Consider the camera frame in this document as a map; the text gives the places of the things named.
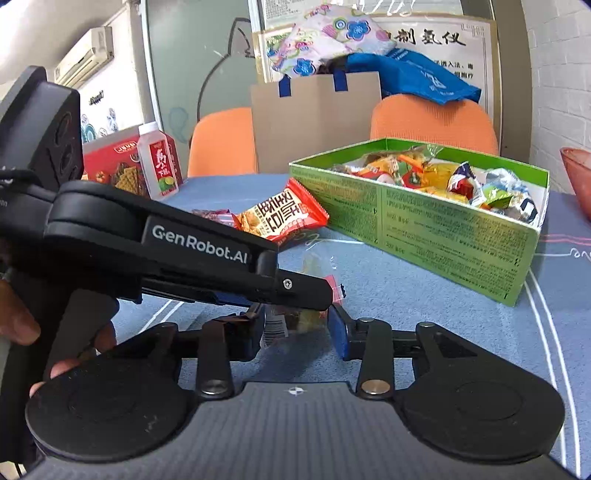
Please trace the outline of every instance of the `white bottle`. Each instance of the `white bottle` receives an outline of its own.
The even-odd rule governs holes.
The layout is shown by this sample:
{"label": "white bottle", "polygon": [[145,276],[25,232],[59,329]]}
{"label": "white bottle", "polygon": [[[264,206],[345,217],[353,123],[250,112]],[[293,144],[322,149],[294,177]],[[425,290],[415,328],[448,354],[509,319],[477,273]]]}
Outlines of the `white bottle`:
{"label": "white bottle", "polygon": [[152,200],[163,200],[178,192],[166,135],[156,122],[139,126],[138,154]]}

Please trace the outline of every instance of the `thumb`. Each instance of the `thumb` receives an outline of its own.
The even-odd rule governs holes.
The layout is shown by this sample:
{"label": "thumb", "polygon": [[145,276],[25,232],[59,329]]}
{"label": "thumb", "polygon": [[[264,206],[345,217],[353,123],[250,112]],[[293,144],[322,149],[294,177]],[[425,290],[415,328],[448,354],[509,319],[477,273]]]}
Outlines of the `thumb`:
{"label": "thumb", "polygon": [[0,280],[0,335],[30,345],[39,338],[41,328],[25,304],[5,280]]}

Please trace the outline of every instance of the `paper box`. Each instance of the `paper box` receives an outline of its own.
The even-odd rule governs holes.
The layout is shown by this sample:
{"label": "paper box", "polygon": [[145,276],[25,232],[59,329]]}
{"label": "paper box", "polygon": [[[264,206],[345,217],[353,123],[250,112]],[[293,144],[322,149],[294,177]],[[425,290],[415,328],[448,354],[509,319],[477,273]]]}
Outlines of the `paper box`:
{"label": "paper box", "polygon": [[[180,186],[183,183],[177,149],[172,137],[166,135],[172,157],[174,176]],[[139,162],[137,144],[138,127],[130,127],[107,137],[82,145],[84,168],[88,179],[109,183],[117,188],[149,197],[144,173]]]}
{"label": "paper box", "polygon": [[329,226],[509,306],[534,256],[548,205],[547,170],[506,158],[444,148],[437,158],[475,168],[506,168],[528,184],[532,225],[423,192],[324,170],[379,150],[420,142],[384,138],[290,163],[290,174],[330,214]]}
{"label": "paper box", "polygon": [[377,72],[252,85],[258,173],[287,173],[290,161],[369,140],[372,113],[381,100]]}

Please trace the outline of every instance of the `bottle cap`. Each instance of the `bottle cap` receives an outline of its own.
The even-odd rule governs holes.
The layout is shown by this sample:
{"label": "bottle cap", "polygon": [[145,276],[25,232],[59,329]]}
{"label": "bottle cap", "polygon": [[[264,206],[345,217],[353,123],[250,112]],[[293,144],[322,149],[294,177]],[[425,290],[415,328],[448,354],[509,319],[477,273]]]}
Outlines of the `bottle cap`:
{"label": "bottle cap", "polygon": [[150,122],[149,124],[140,125],[138,131],[140,135],[145,135],[150,132],[159,132],[160,129],[158,128],[157,122]]}

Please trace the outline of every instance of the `candy box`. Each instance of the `candy box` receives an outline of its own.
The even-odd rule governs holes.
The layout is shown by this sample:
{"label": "candy box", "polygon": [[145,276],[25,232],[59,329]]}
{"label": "candy box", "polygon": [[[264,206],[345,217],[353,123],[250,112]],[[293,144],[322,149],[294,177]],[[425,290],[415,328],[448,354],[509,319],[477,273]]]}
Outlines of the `candy box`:
{"label": "candy box", "polygon": [[363,155],[407,150],[420,142],[383,138],[290,163],[296,178],[330,215],[329,227],[514,306],[533,259],[548,205],[547,170],[507,158],[445,147],[441,161],[481,170],[505,168],[528,186],[532,224],[405,187],[329,171]]}

